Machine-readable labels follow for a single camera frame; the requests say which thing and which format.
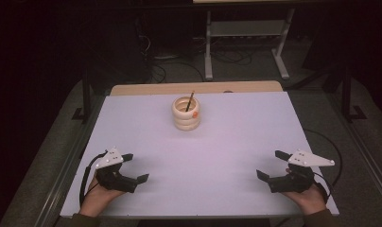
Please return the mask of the white metal desk frame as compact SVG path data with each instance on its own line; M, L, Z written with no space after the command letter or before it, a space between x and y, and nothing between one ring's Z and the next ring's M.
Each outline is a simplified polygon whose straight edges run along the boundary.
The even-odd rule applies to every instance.
M295 9L289 9L284 20L216 22L211 20L211 12L208 11L204 54L205 78L208 81L212 81L214 78L211 56L212 38L277 36L280 38L280 41L275 48L271 49L271 54L281 78L289 79L289 73L282 59L282 51L292 23L294 12Z

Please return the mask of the black metal stand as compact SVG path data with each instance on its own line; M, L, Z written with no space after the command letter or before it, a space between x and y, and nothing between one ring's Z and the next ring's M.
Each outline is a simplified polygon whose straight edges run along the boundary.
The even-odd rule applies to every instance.
M342 78L341 113L344 118L352 123L354 120L366 119L366 115L359 106L351 105L352 76L348 67L345 67Z
M72 119L80 120L83 124L85 124L91 114L91 87L88 78L88 72L86 70L82 73L82 107L76 108Z

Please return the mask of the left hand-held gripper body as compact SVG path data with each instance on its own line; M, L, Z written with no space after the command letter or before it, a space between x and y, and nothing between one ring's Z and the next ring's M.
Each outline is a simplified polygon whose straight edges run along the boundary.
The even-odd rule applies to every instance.
M100 185L110 190L133 193L138 182L136 179L125 177L120 173L123 163L122 154L117 148L107 150L95 165L95 177Z

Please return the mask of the dark pencil with orange end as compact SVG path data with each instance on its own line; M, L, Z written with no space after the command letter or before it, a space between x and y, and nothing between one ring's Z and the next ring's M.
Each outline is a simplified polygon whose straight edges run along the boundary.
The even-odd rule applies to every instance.
M191 105L191 102L193 100L193 97L194 97L194 94L195 94L195 91L193 91L188 99L188 102L187 102L187 105L186 105L186 109L185 111L188 112L189 111L189 108L190 108L190 105Z

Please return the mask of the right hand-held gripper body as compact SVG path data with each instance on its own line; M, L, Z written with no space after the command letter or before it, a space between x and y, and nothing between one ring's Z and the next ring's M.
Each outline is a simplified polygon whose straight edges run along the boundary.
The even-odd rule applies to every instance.
M303 150L297 150L286 161L290 170L285 176L269 178L268 185L272 193L298 192L307 190L316 184L313 166L333 166L334 160L329 160Z

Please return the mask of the person's right hand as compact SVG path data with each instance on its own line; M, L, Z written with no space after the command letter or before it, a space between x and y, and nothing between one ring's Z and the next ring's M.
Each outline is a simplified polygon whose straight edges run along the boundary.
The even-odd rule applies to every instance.
M283 192L283 195L294 201L305 215L314 214L326 209L322 192L314 183L301 193Z

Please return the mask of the beige ringed pen holder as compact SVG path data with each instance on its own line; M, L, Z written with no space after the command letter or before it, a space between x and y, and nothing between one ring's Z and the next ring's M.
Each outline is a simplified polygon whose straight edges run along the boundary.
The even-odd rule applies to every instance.
M194 130L200 124L200 103L193 97L189 111L186 112L188 99L189 96L179 97L171 107L174 125L181 131Z

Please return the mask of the person's left hand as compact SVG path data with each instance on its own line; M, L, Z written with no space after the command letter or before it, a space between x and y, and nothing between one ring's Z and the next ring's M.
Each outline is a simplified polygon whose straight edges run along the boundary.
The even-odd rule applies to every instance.
M89 184L88 191L84 197L84 201L80 208L84 210L85 208L90 209L105 209L109 203L114 199L124 195L124 192L119 190L110 190L101 186L96 178L93 178Z

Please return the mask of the grey metal rail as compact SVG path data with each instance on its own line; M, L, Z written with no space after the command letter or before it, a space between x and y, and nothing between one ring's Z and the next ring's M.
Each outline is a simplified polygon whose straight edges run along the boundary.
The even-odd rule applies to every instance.
M53 227L59 219L104 100L104 96L91 96L89 102L74 105L70 112L68 98L67 107L61 109L43 146L42 169L51 180L34 227Z
M363 159L364 166L368 169L369 175L371 176L375 186L377 187L379 193L382 196L382 171L379 168L373 156L371 155L370 150L364 143L364 140L356 131L354 127L354 121L343 115L343 113L341 112L340 104L338 103L334 95L327 95L326 97L329 100L333 110L336 112L339 121L343 125L344 129L352 138L357 151Z

